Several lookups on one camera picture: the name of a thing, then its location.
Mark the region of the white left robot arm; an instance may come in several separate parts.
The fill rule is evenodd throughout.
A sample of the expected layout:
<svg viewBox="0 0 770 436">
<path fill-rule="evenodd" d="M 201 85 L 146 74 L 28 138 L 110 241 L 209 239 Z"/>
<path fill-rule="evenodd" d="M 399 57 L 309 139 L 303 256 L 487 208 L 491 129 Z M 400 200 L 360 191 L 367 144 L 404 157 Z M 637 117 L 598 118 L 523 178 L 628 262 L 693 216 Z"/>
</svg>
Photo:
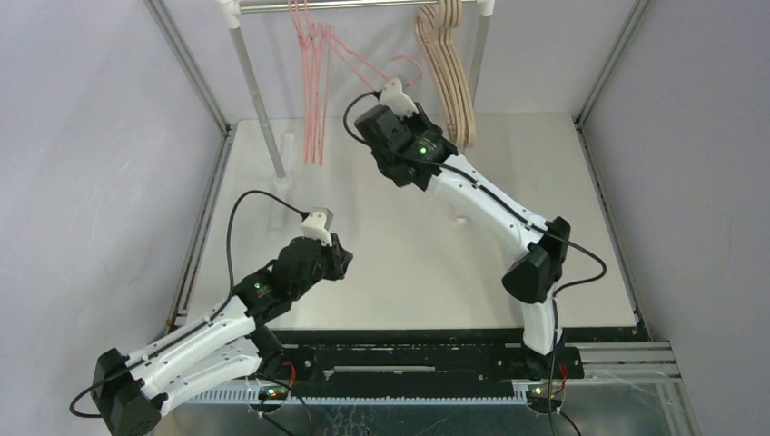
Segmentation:
<svg viewBox="0 0 770 436">
<path fill-rule="evenodd" d="M 108 431 L 145 435 L 202 392 L 254 373 L 263 379 L 277 376 L 283 347 L 268 322 L 288 312 L 316 283 L 343 279 L 352 259 L 336 234 L 329 246 L 297 237 L 194 323 L 139 351 L 103 353 L 91 396 Z"/>
</svg>

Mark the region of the pink wire hanger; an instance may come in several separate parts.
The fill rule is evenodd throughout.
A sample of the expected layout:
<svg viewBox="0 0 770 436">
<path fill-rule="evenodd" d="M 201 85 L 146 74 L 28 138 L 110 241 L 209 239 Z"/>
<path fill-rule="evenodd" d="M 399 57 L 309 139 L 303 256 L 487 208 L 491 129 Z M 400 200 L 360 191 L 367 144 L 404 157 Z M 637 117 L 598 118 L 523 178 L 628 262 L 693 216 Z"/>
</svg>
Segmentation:
<svg viewBox="0 0 770 436">
<path fill-rule="evenodd" d="M 301 9 L 299 1 L 288 1 L 287 5 L 291 14 L 291 20 L 294 24 L 298 45 L 301 52 L 301 78 L 302 95 L 304 110 L 304 152 L 303 160 L 306 164 L 315 163 L 315 145 L 314 145 L 314 120 L 313 120 L 313 67 L 312 67 L 312 46 L 313 34 L 311 27 L 308 26 L 307 3 L 305 8 Z"/>
<path fill-rule="evenodd" d="M 383 79 L 384 81 L 388 81 L 390 79 L 386 70 L 383 67 L 380 67 L 377 64 L 374 64 L 368 58 L 366 58 L 359 52 L 356 52 L 355 50 L 350 48 L 334 33 L 331 33 L 328 36 L 328 41 L 329 41 L 330 50 L 335 55 L 337 55 L 338 58 L 348 67 L 348 69 L 352 71 L 353 74 L 356 77 L 358 77 L 370 90 L 376 90 L 376 87 L 374 86 L 373 82 L 368 78 L 368 76 L 363 73 L 363 68 L 367 68 L 371 70 L 375 75 L 377 75 L 379 78 Z M 405 79 L 405 82 L 404 82 L 405 88 L 414 86 L 425 75 L 420 62 L 412 56 L 398 54 L 393 56 L 390 59 L 390 62 L 391 63 L 397 63 L 397 62 L 408 63 L 410 66 L 412 66 L 415 69 L 416 74 L 413 74 L 412 76 L 408 76 Z"/>
<path fill-rule="evenodd" d="M 313 120 L 314 120 L 314 145 L 315 145 L 315 163 L 308 163 L 308 164 L 317 164 L 318 163 L 318 157 L 317 157 L 317 135 L 318 135 L 318 112 L 321 108 L 321 103 L 319 102 L 319 98 L 321 97 L 321 79 L 319 78 L 319 67 L 322 64 L 322 56 L 321 56 L 321 49 L 320 49 L 320 37 L 321 37 L 321 25 L 317 22 L 313 21 L 311 19 L 310 11 L 309 11 L 309 2 L 304 1 L 303 2 L 303 9 L 305 8 L 304 3 L 307 3 L 307 17 L 309 19 L 308 26 L 312 29 L 313 34 L 313 46 L 312 46 L 312 67 L 313 67 L 313 89 L 314 89 L 314 97 L 313 97 Z"/>
<path fill-rule="evenodd" d="M 318 112 L 318 135 L 317 135 L 317 157 L 318 165 L 323 166 L 324 163 L 324 145 L 325 145 L 325 130 L 326 130 L 326 118 L 329 104 L 330 95 L 330 83 L 331 83 L 331 25 L 326 23 L 321 26 L 320 37 L 320 49 L 322 54 L 322 64 L 319 67 L 319 78 L 322 80 L 323 87 L 322 97 L 319 98 L 319 102 L 322 103 Z"/>
</svg>

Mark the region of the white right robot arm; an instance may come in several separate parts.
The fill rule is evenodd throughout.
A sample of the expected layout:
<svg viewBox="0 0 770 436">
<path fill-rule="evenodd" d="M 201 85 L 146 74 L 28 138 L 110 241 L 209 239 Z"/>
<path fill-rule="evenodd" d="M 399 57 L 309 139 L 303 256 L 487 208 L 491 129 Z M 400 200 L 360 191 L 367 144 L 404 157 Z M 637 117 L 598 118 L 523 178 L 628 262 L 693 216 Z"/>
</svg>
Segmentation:
<svg viewBox="0 0 770 436">
<path fill-rule="evenodd" d="M 423 112 L 399 117 L 377 104 L 354 122 L 360 142 L 370 148 L 380 172 L 398 187 L 415 185 L 446 200 L 486 228 L 510 259 L 503 288 L 521 305 L 525 365 L 547 378 L 561 357 L 561 330 L 554 310 L 570 224 L 551 221 L 517 203 L 484 177 Z"/>
</svg>

